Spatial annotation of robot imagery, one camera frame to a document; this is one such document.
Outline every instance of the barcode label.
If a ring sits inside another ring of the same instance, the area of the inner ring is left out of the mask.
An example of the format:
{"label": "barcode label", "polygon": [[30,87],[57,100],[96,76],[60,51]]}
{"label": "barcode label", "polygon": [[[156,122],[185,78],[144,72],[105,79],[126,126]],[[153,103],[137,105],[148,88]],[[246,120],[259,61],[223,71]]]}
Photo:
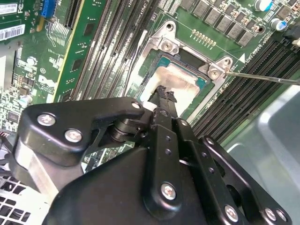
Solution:
{"label": "barcode label", "polygon": [[25,24],[0,30],[0,41],[24,34]]}
{"label": "barcode label", "polygon": [[18,4],[0,5],[0,15],[16,13],[17,9],[18,9]]}

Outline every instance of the screw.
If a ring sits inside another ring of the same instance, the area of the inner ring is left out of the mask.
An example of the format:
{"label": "screw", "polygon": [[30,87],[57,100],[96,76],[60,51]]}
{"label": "screw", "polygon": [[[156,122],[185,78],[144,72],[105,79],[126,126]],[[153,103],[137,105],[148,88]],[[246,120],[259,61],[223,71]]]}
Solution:
{"label": "screw", "polygon": [[207,140],[207,142],[208,142],[209,144],[214,144],[214,142],[212,141],[211,138],[207,137],[206,140]]}
{"label": "screw", "polygon": [[132,102],[132,106],[133,106],[134,108],[136,108],[136,109],[140,109],[140,108],[141,108],[140,105],[137,104],[136,102]]}
{"label": "screw", "polygon": [[69,141],[69,142],[80,142],[81,139],[83,138],[83,136],[79,133],[79,131],[74,130],[74,129],[70,129],[67,130],[65,132],[65,138]]}
{"label": "screw", "polygon": [[219,72],[218,70],[212,69],[212,70],[210,71],[210,77],[211,77],[213,80],[217,79],[219,76],[220,76],[220,72]]}
{"label": "screw", "polygon": [[283,221],[287,221],[285,215],[283,214],[282,211],[280,210],[276,210],[277,214],[279,215],[280,218],[282,218]]}
{"label": "screw", "polygon": [[276,221],[275,214],[273,213],[272,210],[270,210],[269,208],[266,208],[264,211],[266,212],[267,216],[268,216],[271,220]]}
{"label": "screw", "polygon": [[37,117],[37,121],[43,126],[52,126],[56,121],[55,118],[49,114],[42,114]]}
{"label": "screw", "polygon": [[169,43],[168,41],[165,41],[162,45],[161,48],[165,51],[165,52],[169,52],[172,50],[172,44]]}
{"label": "screw", "polygon": [[182,125],[187,126],[188,123],[185,120],[181,120]]}
{"label": "screw", "polygon": [[172,187],[172,185],[167,184],[167,183],[163,183],[161,188],[161,193],[163,194],[163,196],[168,199],[168,200],[174,200],[176,197],[176,191],[175,189]]}
{"label": "screw", "polygon": [[226,205],[225,206],[225,212],[226,212],[226,215],[228,216],[228,218],[231,221],[238,222],[239,217],[238,217],[238,214],[236,213],[236,211],[234,210],[233,207],[231,207],[230,205]]}

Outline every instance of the capacitor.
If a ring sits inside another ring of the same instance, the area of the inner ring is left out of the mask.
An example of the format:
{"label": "capacitor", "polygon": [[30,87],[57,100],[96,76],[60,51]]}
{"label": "capacitor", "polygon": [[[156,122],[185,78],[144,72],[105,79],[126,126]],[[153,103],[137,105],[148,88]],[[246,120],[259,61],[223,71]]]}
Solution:
{"label": "capacitor", "polygon": [[286,21],[282,21],[278,18],[272,19],[270,25],[271,25],[271,28],[273,28],[277,31],[284,31],[287,27]]}
{"label": "capacitor", "polygon": [[254,9],[256,11],[266,12],[269,11],[273,5],[272,0],[256,0],[254,3]]}
{"label": "capacitor", "polygon": [[37,64],[37,59],[33,56],[28,57],[26,61],[31,66],[35,66]]}
{"label": "capacitor", "polygon": [[32,102],[32,97],[30,95],[22,96],[18,103],[23,107],[26,108]]}

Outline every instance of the blue connector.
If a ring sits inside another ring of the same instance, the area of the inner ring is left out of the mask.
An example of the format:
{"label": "blue connector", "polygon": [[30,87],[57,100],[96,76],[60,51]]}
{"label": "blue connector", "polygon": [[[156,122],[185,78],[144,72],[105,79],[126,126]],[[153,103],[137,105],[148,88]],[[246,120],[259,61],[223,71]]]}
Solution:
{"label": "blue connector", "polygon": [[56,0],[44,0],[43,10],[41,15],[45,18],[54,15]]}

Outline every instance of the motherboard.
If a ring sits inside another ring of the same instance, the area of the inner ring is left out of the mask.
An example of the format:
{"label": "motherboard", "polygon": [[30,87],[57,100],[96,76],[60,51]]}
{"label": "motherboard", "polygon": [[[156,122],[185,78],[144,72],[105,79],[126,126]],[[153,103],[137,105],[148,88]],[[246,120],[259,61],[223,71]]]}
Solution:
{"label": "motherboard", "polygon": [[300,0],[5,0],[0,17],[4,131],[31,104],[145,102],[163,85],[197,136],[222,142],[287,88],[227,72],[300,77]]}

